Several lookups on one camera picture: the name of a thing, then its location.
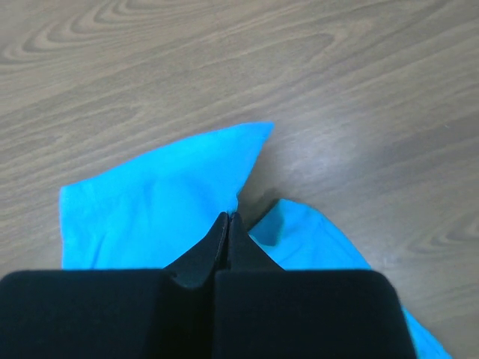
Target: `floor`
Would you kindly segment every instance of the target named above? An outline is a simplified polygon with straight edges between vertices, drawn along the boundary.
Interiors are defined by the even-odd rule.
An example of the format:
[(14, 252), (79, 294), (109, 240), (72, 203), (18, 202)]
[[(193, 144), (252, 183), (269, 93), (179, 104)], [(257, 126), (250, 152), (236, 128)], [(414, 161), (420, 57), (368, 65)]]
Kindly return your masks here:
[(247, 222), (311, 204), (479, 358), (476, 0), (4, 0), (0, 79), (0, 275), (59, 267), (60, 186), (272, 120)]

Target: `blue fabric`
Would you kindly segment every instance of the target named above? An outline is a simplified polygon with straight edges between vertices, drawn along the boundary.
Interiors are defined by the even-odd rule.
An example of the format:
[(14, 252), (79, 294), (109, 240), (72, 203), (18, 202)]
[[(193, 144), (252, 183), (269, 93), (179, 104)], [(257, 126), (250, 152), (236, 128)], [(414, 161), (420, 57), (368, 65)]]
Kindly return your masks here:
[[(349, 239), (305, 204), (279, 200), (249, 234), (284, 269), (370, 269)], [(420, 358), (451, 358), (405, 308), (403, 312)]]
[[(247, 123), (151, 151), (60, 193), (64, 269), (167, 266), (204, 237), (237, 195), (273, 128)], [(251, 230), (285, 269), (369, 269), (318, 211), (280, 200)], [(420, 358), (450, 358), (404, 310)]]
[(234, 212), (272, 123), (248, 123), (145, 153), (60, 193), (64, 269), (162, 268)]

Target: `blue towel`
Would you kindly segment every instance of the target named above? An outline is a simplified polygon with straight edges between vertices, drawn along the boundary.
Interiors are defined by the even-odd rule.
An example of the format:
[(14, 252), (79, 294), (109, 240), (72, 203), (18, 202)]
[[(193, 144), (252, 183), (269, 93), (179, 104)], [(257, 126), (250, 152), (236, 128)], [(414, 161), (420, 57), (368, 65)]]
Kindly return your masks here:
[[(60, 193), (64, 269), (163, 268), (237, 208), (271, 123), (247, 123), (145, 153)], [(318, 211), (288, 200), (251, 230), (285, 269), (369, 269)], [(450, 358), (404, 310), (420, 358)]]

